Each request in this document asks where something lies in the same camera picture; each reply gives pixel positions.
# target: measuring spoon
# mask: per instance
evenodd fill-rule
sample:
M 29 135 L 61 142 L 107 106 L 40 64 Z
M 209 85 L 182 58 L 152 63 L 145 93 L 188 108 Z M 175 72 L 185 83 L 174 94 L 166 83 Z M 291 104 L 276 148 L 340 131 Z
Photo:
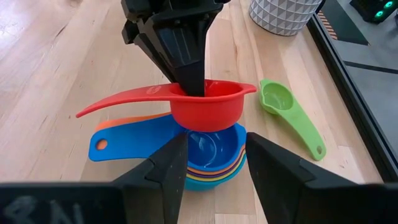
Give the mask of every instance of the measuring spoon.
M 281 116 L 296 130 L 316 161 L 323 159 L 326 147 L 310 118 L 292 92 L 280 83 L 264 79 L 260 82 L 260 103 L 271 114 Z

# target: red measuring cup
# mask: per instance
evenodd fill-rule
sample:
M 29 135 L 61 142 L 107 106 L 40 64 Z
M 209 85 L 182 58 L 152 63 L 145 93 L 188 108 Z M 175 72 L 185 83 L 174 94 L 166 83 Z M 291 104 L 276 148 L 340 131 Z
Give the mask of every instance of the red measuring cup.
M 171 112 L 179 125 L 193 131 L 220 131 L 237 122 L 242 115 L 244 95 L 255 91 L 251 84 L 221 80 L 205 80 L 204 97 L 187 96 L 178 83 L 147 86 L 104 98 L 76 117 L 122 103 L 170 101 Z

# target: white vase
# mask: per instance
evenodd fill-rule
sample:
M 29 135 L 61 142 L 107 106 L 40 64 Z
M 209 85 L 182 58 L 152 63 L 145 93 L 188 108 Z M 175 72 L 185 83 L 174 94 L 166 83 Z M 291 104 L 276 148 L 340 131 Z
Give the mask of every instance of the white vase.
M 279 35 L 295 35 L 307 24 L 322 0 L 252 0 L 249 13 L 262 28 Z

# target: wooden table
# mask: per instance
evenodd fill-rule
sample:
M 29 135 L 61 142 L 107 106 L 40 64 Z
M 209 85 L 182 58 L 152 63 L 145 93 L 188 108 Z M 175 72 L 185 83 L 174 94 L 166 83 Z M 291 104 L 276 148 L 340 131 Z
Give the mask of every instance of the wooden table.
M 325 140 L 316 162 L 358 183 L 381 178 L 307 29 L 271 34 L 248 15 L 249 0 L 225 5 L 208 33 L 206 77 L 292 89 Z M 140 160 L 91 162 L 94 127 L 107 119 L 166 112 L 168 103 L 75 113 L 119 91 L 167 83 L 139 47 L 125 45 L 120 0 L 0 2 L 0 180 L 112 180 Z M 297 135 L 246 95 L 239 120 L 248 131 L 310 160 Z M 227 184 L 184 192 L 180 223 L 265 223 L 247 164 Z

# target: measuring cup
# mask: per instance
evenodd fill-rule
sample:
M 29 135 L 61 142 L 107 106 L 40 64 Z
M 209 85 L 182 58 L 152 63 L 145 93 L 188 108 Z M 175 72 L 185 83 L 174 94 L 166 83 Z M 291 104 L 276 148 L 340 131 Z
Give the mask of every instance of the measuring cup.
M 245 153 L 243 155 L 241 155 L 241 157 L 239 158 L 238 165 L 235 166 L 234 169 L 232 169 L 231 172 L 228 172 L 227 174 L 220 175 L 218 177 L 198 177 L 198 176 L 195 176 L 195 175 L 187 174 L 187 177 L 191 178 L 192 180 L 199 180 L 199 181 L 203 181 L 203 182 L 212 182 L 212 181 L 225 179 L 229 175 L 232 175 L 238 169 L 240 163 L 242 163 L 242 161 L 243 161 L 243 157 L 244 156 L 245 156 Z
M 243 145 L 241 147 L 241 150 L 240 150 L 239 154 L 242 154 L 244 152 L 244 150 L 245 150 L 245 145 Z M 228 167 L 225 167 L 224 169 L 220 169 L 220 170 L 217 170 L 217 171 L 203 171 L 203 170 L 194 169 L 194 168 L 188 166 L 188 173 L 195 174 L 195 175 L 220 175 L 220 174 L 225 174 L 225 173 L 229 172 L 234 167 L 234 165 L 237 162 L 239 162 L 239 157 L 237 157 L 235 159 L 235 161 L 233 161 Z
M 194 190 L 194 191 L 204 191 L 204 190 L 211 190 L 215 188 L 217 185 L 225 183 L 232 178 L 236 176 L 236 174 L 241 171 L 243 168 L 244 162 L 246 161 L 246 155 L 243 155 L 242 162 L 240 162 L 240 165 L 238 168 L 229 176 L 225 177 L 224 179 L 216 180 L 216 181 L 200 181 L 200 180 L 194 180 L 189 177 L 185 179 L 185 190 Z
M 191 171 L 187 171 L 187 177 L 192 178 L 194 180 L 200 180 L 200 179 L 196 179 L 197 177 L 199 178 L 203 178 L 202 181 L 214 181 L 214 180 L 220 180 L 222 178 L 225 178 L 227 176 L 229 176 L 230 174 L 232 174 L 236 168 L 240 165 L 240 162 L 242 161 L 243 156 L 246 154 L 246 151 L 243 151 L 241 153 L 241 155 L 238 157 L 238 160 L 233 164 L 233 166 L 228 169 L 226 172 L 222 172 L 220 174 L 216 174 L 216 175 L 202 175 L 202 174 L 197 174 Z
M 231 127 L 242 115 L 246 93 L 256 91 L 251 84 L 205 80 L 205 97 L 187 96 L 178 83 L 147 86 L 102 99 L 79 112 L 79 118 L 108 106 L 140 101 L 170 101 L 176 122 L 186 129 L 215 132 Z
M 93 161 L 148 158 L 183 131 L 188 132 L 188 167 L 194 169 L 228 170 L 243 150 L 246 130 L 238 123 L 215 133 L 199 133 L 181 127 L 171 115 L 160 115 L 101 123 L 91 137 L 89 158 Z
M 304 140 L 313 159 L 321 160 L 326 154 L 326 147 L 317 129 L 290 90 L 282 84 L 268 79 L 261 80 L 260 86 L 262 107 L 267 112 L 284 118 Z

